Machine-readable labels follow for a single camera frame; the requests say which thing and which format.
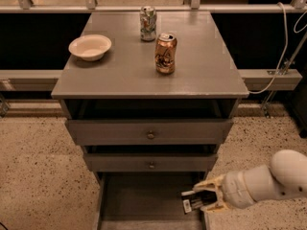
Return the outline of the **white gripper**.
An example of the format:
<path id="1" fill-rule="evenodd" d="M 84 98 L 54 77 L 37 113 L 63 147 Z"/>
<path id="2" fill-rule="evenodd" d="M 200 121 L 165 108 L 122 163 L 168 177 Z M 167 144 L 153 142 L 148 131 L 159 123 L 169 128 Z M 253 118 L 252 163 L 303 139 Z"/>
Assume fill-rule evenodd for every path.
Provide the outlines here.
<path id="1" fill-rule="evenodd" d="M 249 194 L 243 172 L 228 172 L 211 179 L 205 179 L 193 186 L 194 192 L 217 192 L 222 186 L 224 200 L 208 201 L 201 206 L 205 213 L 220 213 L 229 210 L 231 206 L 245 209 L 255 203 Z"/>

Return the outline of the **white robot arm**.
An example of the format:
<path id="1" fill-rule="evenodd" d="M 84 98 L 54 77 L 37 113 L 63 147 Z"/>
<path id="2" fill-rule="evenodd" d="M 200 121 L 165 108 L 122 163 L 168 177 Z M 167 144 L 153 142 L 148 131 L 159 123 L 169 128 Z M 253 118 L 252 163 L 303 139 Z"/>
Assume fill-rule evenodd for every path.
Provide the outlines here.
<path id="1" fill-rule="evenodd" d="M 307 156 L 291 149 L 278 151 L 269 165 L 232 171 L 194 185 L 193 191 L 212 192 L 217 200 L 203 211 L 245 209 L 264 200 L 307 196 Z"/>

